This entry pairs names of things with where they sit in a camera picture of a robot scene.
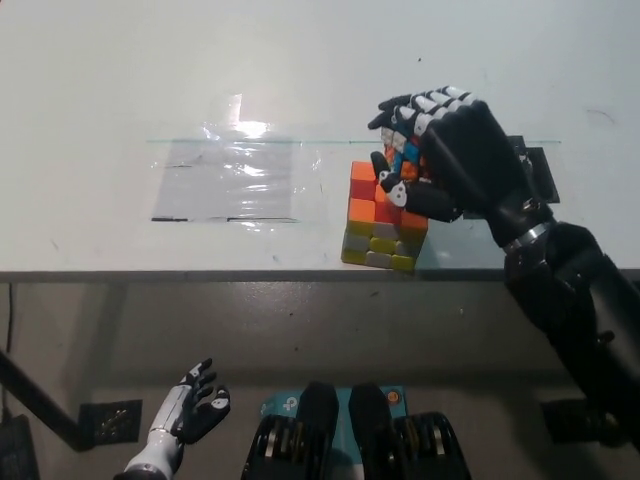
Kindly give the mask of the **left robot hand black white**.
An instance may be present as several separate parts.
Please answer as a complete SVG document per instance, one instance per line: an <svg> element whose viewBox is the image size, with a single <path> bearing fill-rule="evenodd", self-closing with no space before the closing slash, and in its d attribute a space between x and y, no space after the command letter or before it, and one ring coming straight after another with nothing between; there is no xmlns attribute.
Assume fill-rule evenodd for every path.
<svg viewBox="0 0 640 480"><path fill-rule="evenodd" d="M164 432L191 445L226 418L231 410L230 392L223 385L214 385L217 373L212 364L211 358L201 361L170 389L149 432Z"/></svg>

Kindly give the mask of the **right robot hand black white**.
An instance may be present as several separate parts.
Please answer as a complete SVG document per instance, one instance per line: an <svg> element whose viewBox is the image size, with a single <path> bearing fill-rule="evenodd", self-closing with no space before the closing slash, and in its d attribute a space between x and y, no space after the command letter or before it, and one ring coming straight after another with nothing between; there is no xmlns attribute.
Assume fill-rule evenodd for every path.
<svg viewBox="0 0 640 480"><path fill-rule="evenodd" d="M426 160L431 190L453 208L433 219L479 215L501 248L553 221L504 130L473 93L444 86L393 97L378 109L368 128L395 147L413 144Z"/></svg>

